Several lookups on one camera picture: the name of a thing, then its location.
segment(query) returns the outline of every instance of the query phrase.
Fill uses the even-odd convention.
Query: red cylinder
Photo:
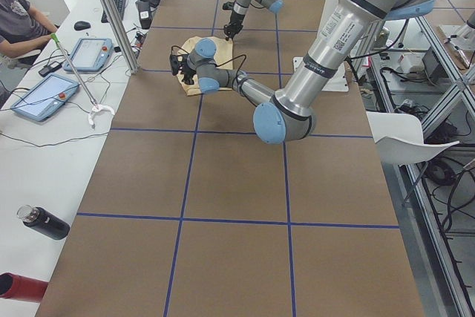
[[[0,298],[41,302],[48,283],[46,281],[14,275],[9,272],[0,275]]]

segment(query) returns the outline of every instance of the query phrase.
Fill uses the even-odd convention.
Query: white table
[[[111,38],[114,46],[117,46],[110,25],[100,22],[101,15],[99,0],[80,0],[61,24],[57,33],[59,41],[69,51],[79,38],[88,36]],[[90,22],[91,28],[75,31],[73,25],[78,20]],[[140,25],[135,0],[128,0],[123,24],[125,31],[135,27],[134,24]],[[135,33],[135,30],[128,32],[130,40]],[[51,41],[38,61],[48,58],[55,49],[56,46]],[[116,56],[119,54],[111,55],[106,65],[111,64]],[[30,70],[19,87],[31,88],[38,83],[42,79],[38,75],[41,67]],[[74,76],[66,74],[62,69],[57,73],[74,79]],[[103,76],[111,83],[111,87],[103,104],[117,110],[129,75],[130,71],[123,57],[104,72]],[[89,76],[85,74],[82,78],[87,79]],[[88,83],[88,88],[100,100],[107,83],[98,76]],[[16,100],[17,97],[12,95],[3,108],[9,108]],[[82,88],[71,98],[71,102],[81,105],[87,111],[92,106]],[[43,123],[26,120],[12,111],[1,111],[0,131],[37,144],[57,143],[70,138],[107,133],[111,120],[110,113],[100,113],[95,117],[96,128],[93,130],[85,112],[73,104],[65,104]],[[24,204],[41,206],[69,224],[73,223],[105,138],[106,136],[101,136],[59,146],[36,148],[0,136],[0,273],[11,272],[49,281],[65,239],[54,241],[28,229],[16,217],[16,211]],[[38,306],[30,302],[0,299],[0,316],[34,316]]]

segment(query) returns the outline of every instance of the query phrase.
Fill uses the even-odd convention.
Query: brown table
[[[269,146],[236,93],[186,97],[171,45],[228,0],[162,0],[37,316],[423,316],[357,85]],[[243,69],[277,89],[324,0],[251,9]]]

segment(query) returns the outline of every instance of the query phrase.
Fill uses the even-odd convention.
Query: beige cloth
[[[201,39],[203,39],[203,37],[195,36],[186,40],[186,42],[182,46],[183,50],[191,52],[194,49],[194,46]],[[214,60],[216,61],[218,65],[226,61],[229,61],[232,58],[232,40],[226,41],[225,39],[219,39],[214,36],[207,37],[207,39],[213,40],[213,42],[216,44],[216,54],[214,55]],[[177,54],[184,54],[184,52],[182,50],[178,50]],[[232,70],[232,61],[230,63],[226,63],[220,68],[225,69],[225,70]],[[197,94],[201,94],[200,86],[198,85],[198,78],[196,74],[193,76],[193,80],[194,80],[193,85],[187,85],[181,82],[183,79],[182,74],[178,74],[177,78],[181,86],[183,87],[183,90],[186,92],[187,96],[195,96]],[[220,91],[229,91],[230,89],[231,88],[220,88]]]

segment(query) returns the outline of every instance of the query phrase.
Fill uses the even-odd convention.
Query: bottle cap
[[[32,206],[24,205],[16,212],[16,217],[20,218],[26,223],[31,223],[36,219],[36,211]]]

